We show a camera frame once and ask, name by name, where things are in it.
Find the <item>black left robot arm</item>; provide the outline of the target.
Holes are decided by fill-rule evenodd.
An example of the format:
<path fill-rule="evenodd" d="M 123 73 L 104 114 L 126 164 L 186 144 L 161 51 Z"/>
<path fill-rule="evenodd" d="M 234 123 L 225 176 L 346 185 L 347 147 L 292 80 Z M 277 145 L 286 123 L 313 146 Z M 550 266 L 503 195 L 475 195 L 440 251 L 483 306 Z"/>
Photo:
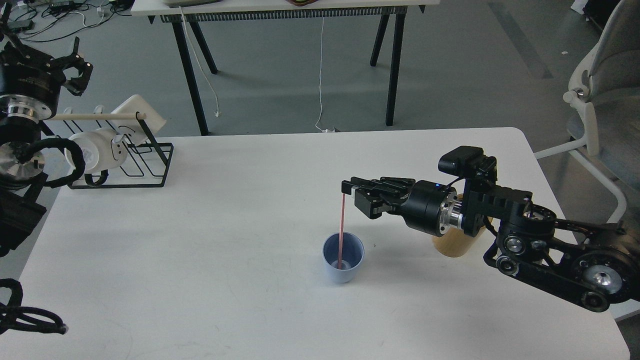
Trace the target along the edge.
<path fill-rule="evenodd" d="M 9 34 L 1 51 L 2 256 L 16 250 L 46 214 L 37 202 L 41 191 L 69 185 L 86 171 L 76 142 L 52 134 L 42 137 L 47 132 L 43 122 L 57 114 L 61 89 L 81 96 L 89 84 L 93 65 L 80 55 L 79 43 L 75 38 L 71 53 L 55 58 Z M 49 179 L 42 155 L 47 149 L 69 152 L 71 173 Z"/>

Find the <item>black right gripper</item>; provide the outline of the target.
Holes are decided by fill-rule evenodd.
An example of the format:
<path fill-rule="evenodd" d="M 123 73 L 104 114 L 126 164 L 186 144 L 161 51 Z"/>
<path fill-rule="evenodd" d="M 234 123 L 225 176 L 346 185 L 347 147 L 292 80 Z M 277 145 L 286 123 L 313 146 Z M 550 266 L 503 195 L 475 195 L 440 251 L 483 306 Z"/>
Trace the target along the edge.
<path fill-rule="evenodd" d="M 409 228 L 435 237 L 463 228 L 462 198 L 454 187 L 403 177 L 343 180 L 342 193 L 353 191 L 355 207 L 369 219 L 398 210 Z"/>

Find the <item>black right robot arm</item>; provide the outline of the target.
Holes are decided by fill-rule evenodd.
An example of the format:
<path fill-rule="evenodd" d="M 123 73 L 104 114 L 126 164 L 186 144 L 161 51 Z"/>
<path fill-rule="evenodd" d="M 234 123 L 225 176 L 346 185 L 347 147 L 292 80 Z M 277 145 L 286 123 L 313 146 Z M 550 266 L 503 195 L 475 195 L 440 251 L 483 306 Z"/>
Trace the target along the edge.
<path fill-rule="evenodd" d="M 445 184 L 413 178 L 343 180 L 342 192 L 370 219 L 398 215 L 435 237 L 461 230 L 493 233 L 483 255 L 502 274 L 590 312 L 639 300 L 639 237 L 615 223 L 558 218 L 529 191 L 467 178 L 463 194 Z"/>

